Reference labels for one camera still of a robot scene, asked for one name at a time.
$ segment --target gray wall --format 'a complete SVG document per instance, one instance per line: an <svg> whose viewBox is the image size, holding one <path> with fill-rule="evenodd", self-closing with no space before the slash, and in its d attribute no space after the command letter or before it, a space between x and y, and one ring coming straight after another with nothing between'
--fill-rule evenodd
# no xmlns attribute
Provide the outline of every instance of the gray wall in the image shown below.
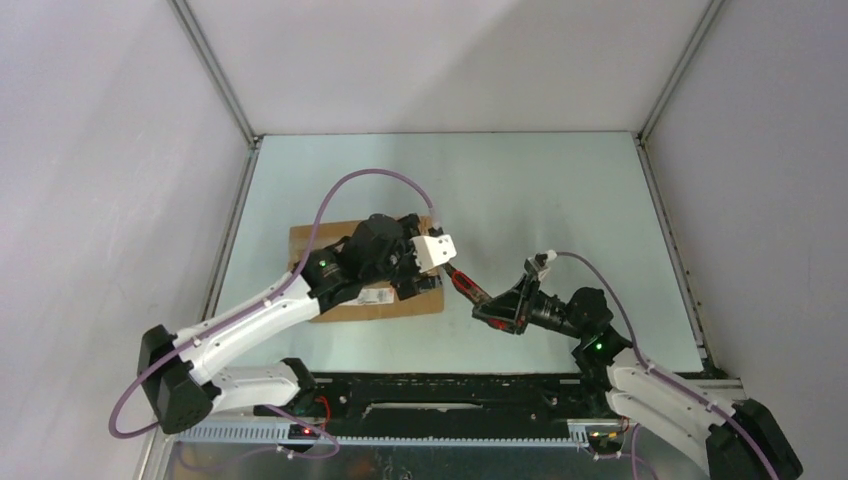
<svg viewBox="0 0 848 480"><path fill-rule="evenodd" d="M732 0L650 153L722 366L805 478L848 438L848 2Z"/></svg>
<svg viewBox="0 0 848 480"><path fill-rule="evenodd" d="M0 478L134 472L109 411L197 319L245 158L210 85L164 0L0 8Z"/></svg>

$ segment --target table surface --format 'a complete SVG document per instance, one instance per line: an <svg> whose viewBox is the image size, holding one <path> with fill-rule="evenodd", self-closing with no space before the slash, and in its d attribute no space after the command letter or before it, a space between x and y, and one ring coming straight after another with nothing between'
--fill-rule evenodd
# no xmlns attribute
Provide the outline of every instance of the table surface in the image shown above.
<svg viewBox="0 0 848 480"><path fill-rule="evenodd" d="M579 253L616 290L647 354L675 371L702 370L638 154L624 132L265 137L218 312L278 279L289 261L289 228L312 223L338 178L371 167L401 172L428 192L457 246L454 264L488 292L511 287L529 255ZM343 186L323 221L377 212L427 209L405 184L368 176ZM601 285L584 266L563 258L544 289L567 300L582 286ZM576 340L533 326L521 336L492 330L471 318L470 304L452 289L445 295L439 314L302 323L236 364L299 357L313 371L577 372L570 353ZM614 326L626 333L610 305Z"/></svg>

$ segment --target metal frame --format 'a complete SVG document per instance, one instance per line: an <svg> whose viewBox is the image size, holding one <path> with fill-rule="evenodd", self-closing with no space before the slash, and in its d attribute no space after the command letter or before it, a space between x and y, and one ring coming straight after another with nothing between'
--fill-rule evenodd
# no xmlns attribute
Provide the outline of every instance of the metal frame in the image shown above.
<svg viewBox="0 0 848 480"><path fill-rule="evenodd" d="M189 42L194 47L198 59L203 68L209 74L215 89L221 95L224 104L226 105L230 115L233 117L237 127L242 133L245 142L248 145L248 157L245 163L244 171L241 175L239 190L234 201L233 209L230 215L230 220L227 229L222 239L219 255L212 272L207 297L206 305L202 318L209 318L217 307L218 298L220 296L221 287L223 285L224 276L226 274L227 264L232 253L234 239L238 230L238 224L241 220L244 211L244 205L247 199L247 191L250 186L253 172L256 168L256 162L259 154L261 143L260 136L253 130L250 125L247 114L241 107L235 91L227 79L224 71L218 62L212 47L206 35L203 33L201 25L197 20L193 10L189 5L189 0L168 0L171 4L177 20L182 25L186 32ZM691 67L693 59L699 52L706 35L711 31L715 21L717 20L722 8L727 3L726 0L710 0L705 8L701 18L698 21L692 35L689 37L685 48L683 49L680 58L676 62L669 78L666 80L663 89L655 101L648 117L645 120L641 130L634 136L635 146L639 153L639 159L642 164L642 169L645 174L645 180L650 190L651 198L654 203L654 208L657 212L657 218L660 223L663 237L666 241L666 246L669 251L669 257L674 268L675 276L677 277L680 291L686 305L686 310L689 314L690 323L692 325L693 335L698 343L699 349L702 352L702 358L705 362L705 367L708 367L708 373L712 367L712 355L709 351L709 346L704 329L702 327L701 316L698 309L698 302L692 293L692 287L688 279L688 270L686 270L683 259L681 257L677 242L675 240L671 222L665 204L662 200L660 189L657 185L656 175L651 166L650 157L646 149L646 143L650 139L651 134L657 126L662 114L672 98L674 92L680 85L681 79L684 77L688 69ZM744 399L745 393L742 388L742 383L736 379L728 380L699 380L697 384L709 391L721 392L725 396L732 399ZM220 420L218 423L224 422L233 427L245 428L250 422L256 422L251 416L224 416L216 418ZM612 426L615 423L609 419L572 419L569 424L575 427L575 433L585 431L585 427L605 428ZM219 441L226 441L226 438L219 438ZM342 443L350 444L371 444L368 440L363 439L342 439ZM163 478L168 467L168 459L175 441L174 436L165 435L161 430L156 429L148 434L145 440L145 447L139 461L134 478L141 480L153 480ZM498 442L498 445L528 445L527 443L517 442Z"/></svg>

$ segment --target white label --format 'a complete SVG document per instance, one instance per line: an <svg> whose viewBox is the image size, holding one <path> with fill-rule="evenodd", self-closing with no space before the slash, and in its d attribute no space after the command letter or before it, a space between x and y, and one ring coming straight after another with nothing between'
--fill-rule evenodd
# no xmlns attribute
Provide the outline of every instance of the white label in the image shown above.
<svg viewBox="0 0 848 480"><path fill-rule="evenodd" d="M342 305L358 307L362 305L386 305L395 302L395 291L393 288L363 288L359 297Z"/></svg>

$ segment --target brown cardboard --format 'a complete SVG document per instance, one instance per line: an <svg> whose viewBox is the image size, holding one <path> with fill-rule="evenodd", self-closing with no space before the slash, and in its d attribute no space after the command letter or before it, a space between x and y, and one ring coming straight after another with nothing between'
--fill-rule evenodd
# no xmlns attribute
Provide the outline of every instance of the brown cardboard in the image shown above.
<svg viewBox="0 0 848 480"><path fill-rule="evenodd" d="M323 223L318 226L313 249L323 248L339 241L345 235L352 235L360 220L350 222ZM430 228L430 217L421 217L421 230ZM312 225L292 227L289 231L289 268L300 260L306 244L309 241L309 233ZM389 288L388 282L380 282L365 288ZM394 301L382 305L339 305L334 309L312 319L313 322L344 322L349 320L375 320L378 318L410 317L428 313L439 313L445 309L444 290L437 288L430 292L400 301L394 294Z"/></svg>

